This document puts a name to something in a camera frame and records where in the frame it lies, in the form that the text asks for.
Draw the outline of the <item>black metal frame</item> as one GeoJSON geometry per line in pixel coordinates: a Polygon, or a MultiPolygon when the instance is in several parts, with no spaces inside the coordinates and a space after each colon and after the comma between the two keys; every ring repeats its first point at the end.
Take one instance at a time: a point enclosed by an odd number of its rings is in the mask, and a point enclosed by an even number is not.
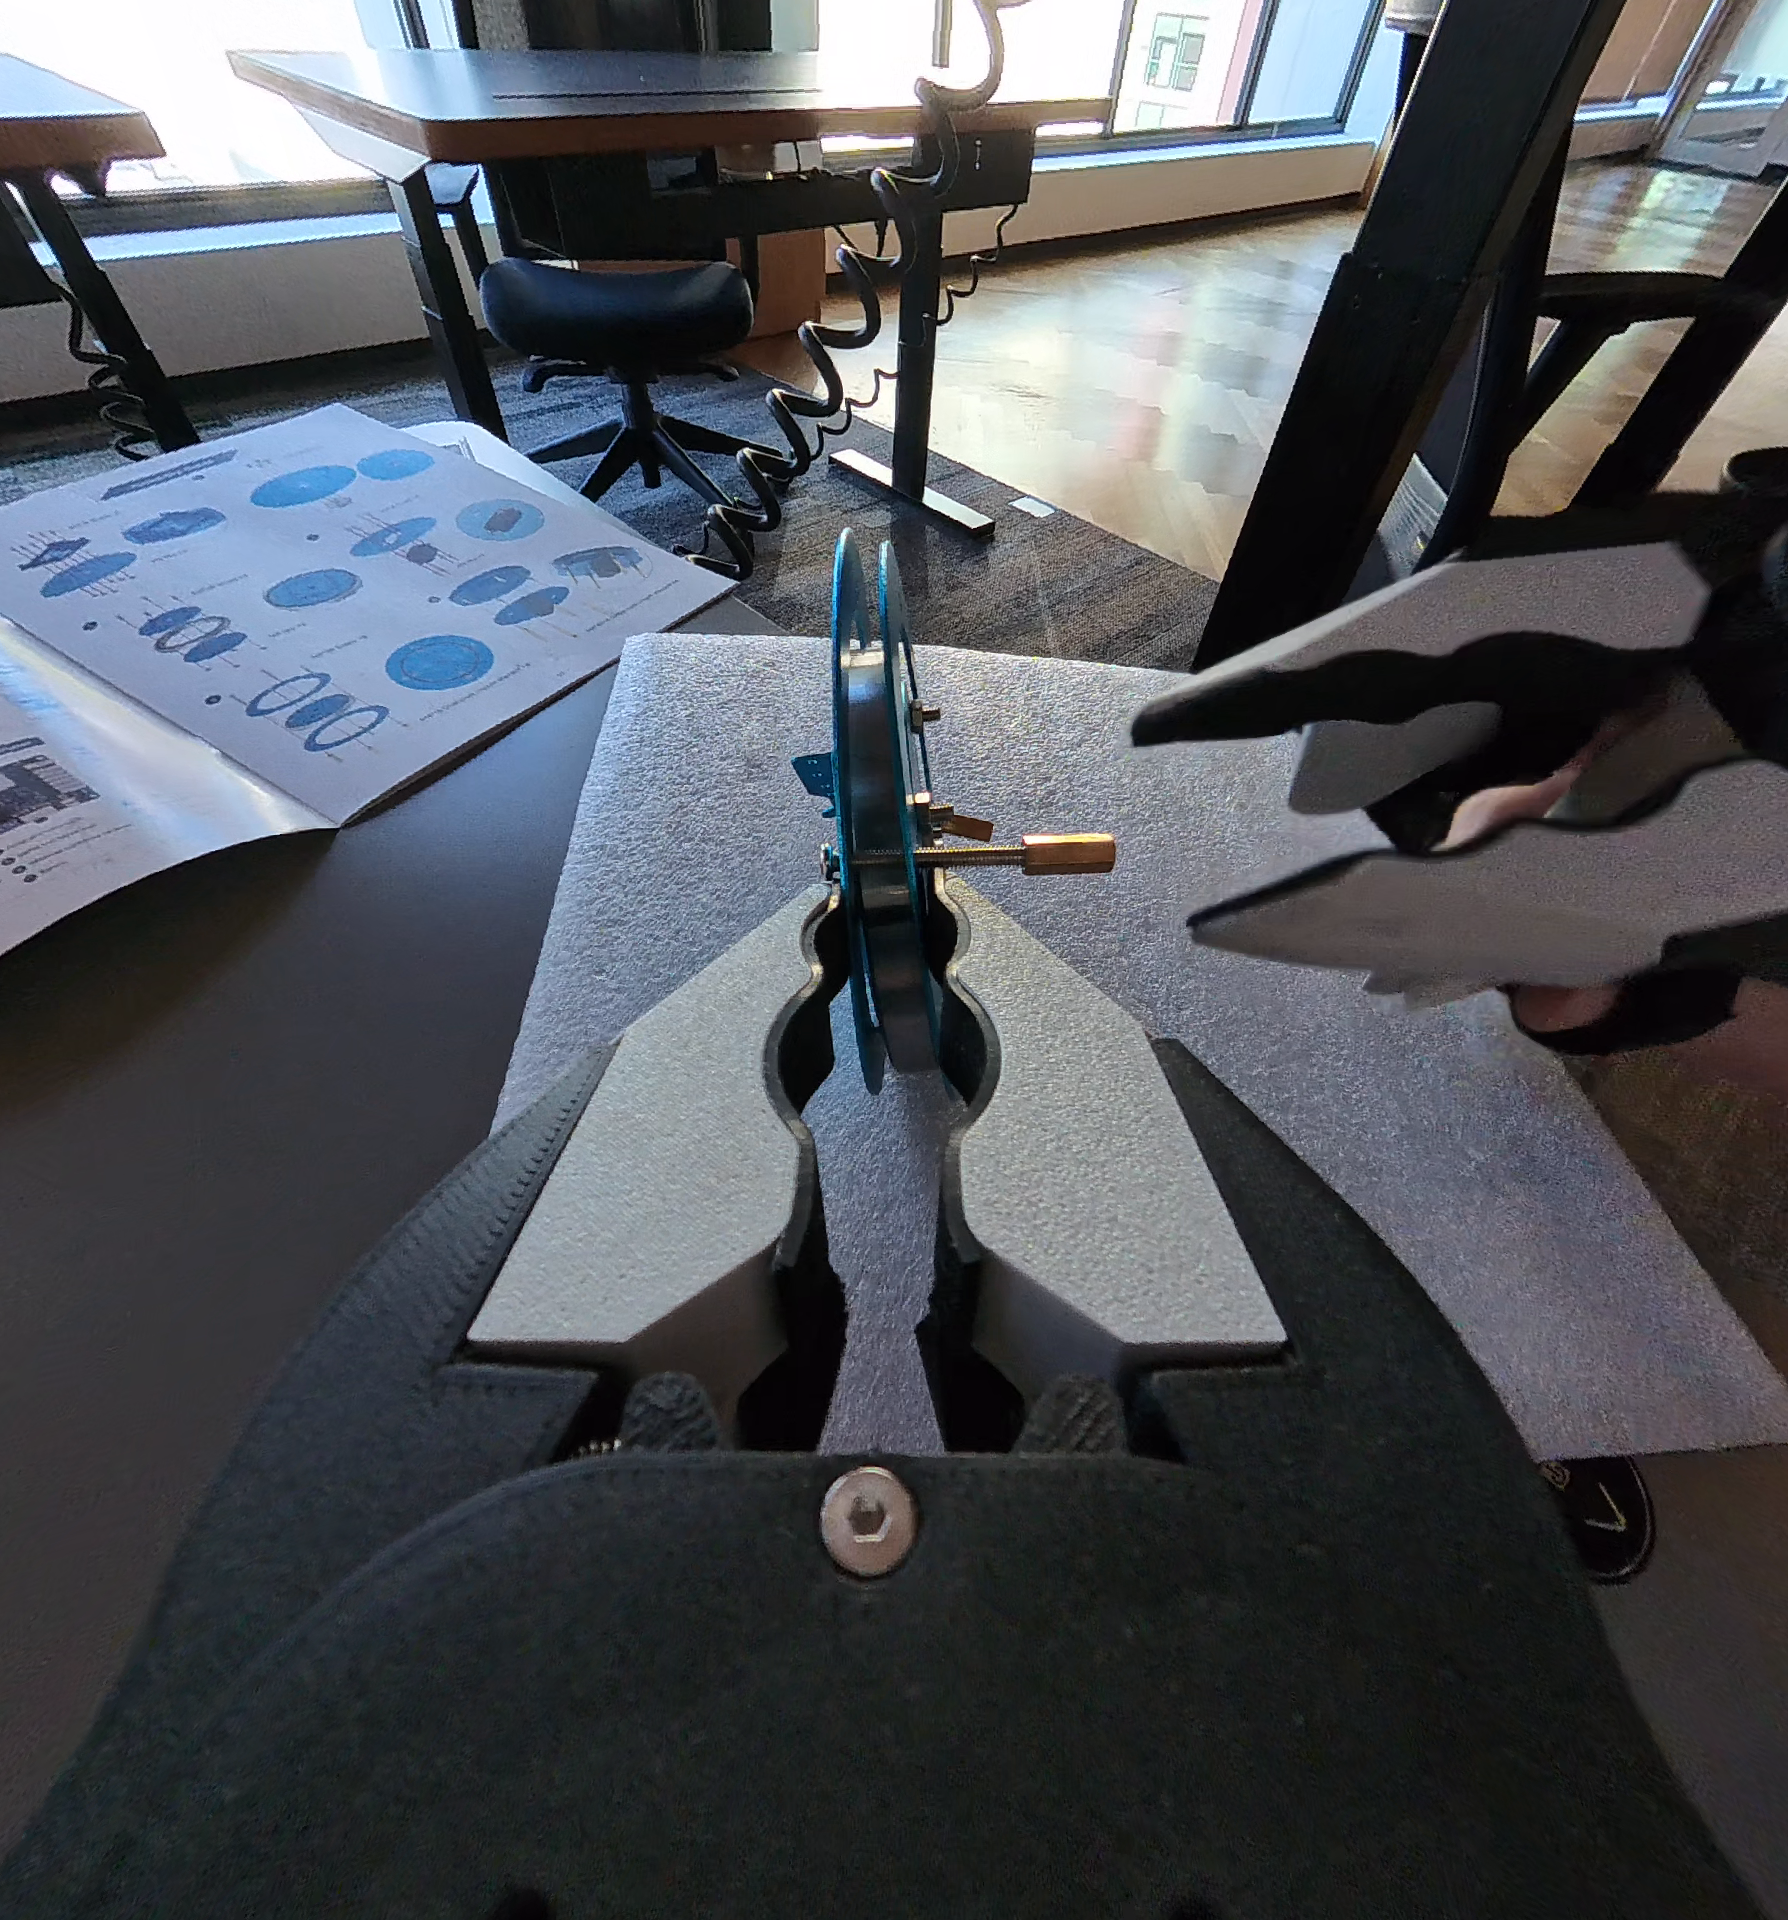
{"type": "Polygon", "coordinates": [[[1443,3],[1195,670],[1348,596],[1618,12],[1618,1],[1443,3]]]}

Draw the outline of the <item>round black desk grommet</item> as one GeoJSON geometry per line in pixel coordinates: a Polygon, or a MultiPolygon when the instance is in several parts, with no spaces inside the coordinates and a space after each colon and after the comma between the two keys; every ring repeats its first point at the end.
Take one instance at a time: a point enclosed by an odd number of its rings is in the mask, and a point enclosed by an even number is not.
{"type": "Polygon", "coordinates": [[[1616,1586],[1647,1568],[1657,1542],[1657,1515],[1633,1459],[1540,1460],[1539,1472],[1591,1580],[1616,1586]]]}

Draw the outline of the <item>black office chair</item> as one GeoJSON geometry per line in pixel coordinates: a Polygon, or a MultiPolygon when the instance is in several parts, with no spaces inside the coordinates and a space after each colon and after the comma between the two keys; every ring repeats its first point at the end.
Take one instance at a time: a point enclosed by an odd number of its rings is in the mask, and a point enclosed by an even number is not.
{"type": "Polygon", "coordinates": [[[1398,583],[1479,535],[1507,457],[1587,369],[1633,325],[1689,322],[1670,362],[1581,480],[1576,509],[1651,492],[1697,423],[1788,304],[1788,261],[1747,252],[1725,275],[1510,275],[1393,492],[1350,600],[1398,583]]]}

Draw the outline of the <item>white foam sheet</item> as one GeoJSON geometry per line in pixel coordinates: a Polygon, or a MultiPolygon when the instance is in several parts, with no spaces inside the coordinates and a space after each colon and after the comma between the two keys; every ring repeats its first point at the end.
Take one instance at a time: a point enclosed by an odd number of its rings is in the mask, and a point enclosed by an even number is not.
{"type": "MultiPolygon", "coordinates": [[[[1539,1460],[1788,1442],[1788,1384],[1708,1282],[1567,1073],[1491,1014],[1386,1011],[1337,973],[1195,948],[1184,894],[1259,853],[1285,752],[1136,754],[1169,675],[923,646],[945,707],[934,789],[1005,828],[1117,837],[1106,875],[980,869],[983,901],[1141,1022],[1285,1330],[1277,1359],[1153,1369],[1195,1384],[1318,1352],[1296,1285],[1369,1334],[1415,1284],[1539,1460]]],[[[811,888],[835,838],[791,756],[831,741],[831,649],[806,637],[625,642],[568,864],[496,1110],[563,1112],[563,1146],[625,1029],[811,888]]],[[[940,1176],[962,1095],[940,1048],[870,1092],[851,991],[803,1110],[848,1355],[832,1452],[945,1449],[924,1369],[940,1176]]],[[[548,1148],[548,1171],[563,1146],[548,1148]]]]}

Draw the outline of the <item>blue metal turntable assembly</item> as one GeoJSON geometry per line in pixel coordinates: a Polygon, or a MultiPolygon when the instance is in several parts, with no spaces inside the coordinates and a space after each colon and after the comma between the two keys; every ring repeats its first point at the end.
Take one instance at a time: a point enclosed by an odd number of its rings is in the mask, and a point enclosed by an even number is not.
{"type": "Polygon", "coordinates": [[[826,801],[835,843],[826,877],[848,925],[851,992],[860,1075],[870,1092],[888,1072],[936,1065],[940,988],[926,959],[928,869],[870,864],[914,856],[944,832],[989,843],[993,823],[962,817],[928,791],[926,729],[907,725],[914,679],[899,557],[882,545],[874,580],[853,531],[843,531],[832,573],[832,748],[792,759],[808,792],[826,801]]]}

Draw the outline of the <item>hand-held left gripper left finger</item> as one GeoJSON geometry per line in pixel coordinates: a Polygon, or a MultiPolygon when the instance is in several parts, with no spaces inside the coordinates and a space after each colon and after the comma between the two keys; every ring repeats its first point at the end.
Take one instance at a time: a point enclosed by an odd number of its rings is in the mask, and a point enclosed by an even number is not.
{"type": "Polygon", "coordinates": [[[848,965],[809,888],[630,1023],[468,1348],[634,1383],[686,1372],[751,1449],[817,1447],[845,1344],[803,1110],[848,965]]]}

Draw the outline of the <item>black stool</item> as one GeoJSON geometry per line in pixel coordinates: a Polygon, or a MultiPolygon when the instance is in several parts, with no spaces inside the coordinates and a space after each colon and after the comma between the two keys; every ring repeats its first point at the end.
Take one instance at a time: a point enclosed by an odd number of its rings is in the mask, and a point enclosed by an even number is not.
{"type": "Polygon", "coordinates": [[[494,339],[529,359],[521,376],[528,393],[549,376],[595,375],[619,387],[618,425],[539,446],[537,464],[595,454],[600,462],[581,486],[590,498],[641,467],[649,488],[672,472],[709,504],[732,504],[694,454],[739,454],[744,442],[660,414],[649,387],[666,373],[699,373],[747,339],[753,299],[735,265],[616,273],[503,258],[486,265],[477,293],[494,339]]]}

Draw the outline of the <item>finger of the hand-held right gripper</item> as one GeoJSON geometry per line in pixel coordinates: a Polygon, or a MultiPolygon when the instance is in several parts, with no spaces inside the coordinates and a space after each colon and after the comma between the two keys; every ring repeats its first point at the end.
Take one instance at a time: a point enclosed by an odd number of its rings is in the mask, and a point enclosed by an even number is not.
{"type": "Polygon", "coordinates": [[[1593,728],[1696,637],[1711,591],[1673,542],[1448,561],[1212,666],[1131,737],[1303,732],[1287,803],[1367,807],[1547,725],[1593,728]]]}
{"type": "Polygon", "coordinates": [[[1679,682],[1549,816],[1443,853],[1328,856],[1228,892],[1193,934],[1426,994],[1689,969],[1788,984],[1788,768],[1679,682]]]}

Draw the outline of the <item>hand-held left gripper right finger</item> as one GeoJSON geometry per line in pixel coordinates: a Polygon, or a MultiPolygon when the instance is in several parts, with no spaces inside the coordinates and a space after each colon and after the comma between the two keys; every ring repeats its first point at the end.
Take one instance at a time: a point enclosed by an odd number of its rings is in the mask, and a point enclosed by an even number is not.
{"type": "Polygon", "coordinates": [[[1272,1362],[1285,1330],[1139,1019],[944,879],[940,1176],[924,1369],[952,1452],[1001,1452],[1058,1377],[1272,1362]]]}

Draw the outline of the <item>large window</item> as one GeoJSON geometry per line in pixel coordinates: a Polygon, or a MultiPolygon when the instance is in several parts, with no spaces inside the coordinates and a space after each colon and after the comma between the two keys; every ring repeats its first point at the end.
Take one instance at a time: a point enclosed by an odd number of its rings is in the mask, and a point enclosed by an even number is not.
{"type": "MultiPolygon", "coordinates": [[[[0,1],[0,53],[127,102],[163,157],[114,169],[114,194],[223,188],[254,212],[257,188],[372,180],[334,157],[302,117],[235,78],[232,49],[364,53],[418,25],[455,45],[449,3],[0,1]]],[[[815,51],[845,78],[884,78],[907,99],[936,51],[953,82],[985,66],[972,3],[762,3],[778,51],[815,51]]],[[[1243,143],[1306,131],[1372,140],[1394,102],[1403,34],[1380,3],[1036,1],[1004,17],[1005,82],[1041,99],[1113,99],[1100,125],[1053,128],[1057,153],[1155,147],[1206,131],[1243,143]]]]}

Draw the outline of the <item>open instruction booklet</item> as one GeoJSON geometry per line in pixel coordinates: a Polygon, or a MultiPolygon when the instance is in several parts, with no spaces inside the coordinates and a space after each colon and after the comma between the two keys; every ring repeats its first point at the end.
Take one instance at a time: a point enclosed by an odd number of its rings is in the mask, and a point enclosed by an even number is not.
{"type": "Polygon", "coordinates": [[[0,507],[0,956],[339,828],[729,594],[470,438],[329,406],[0,507]]]}

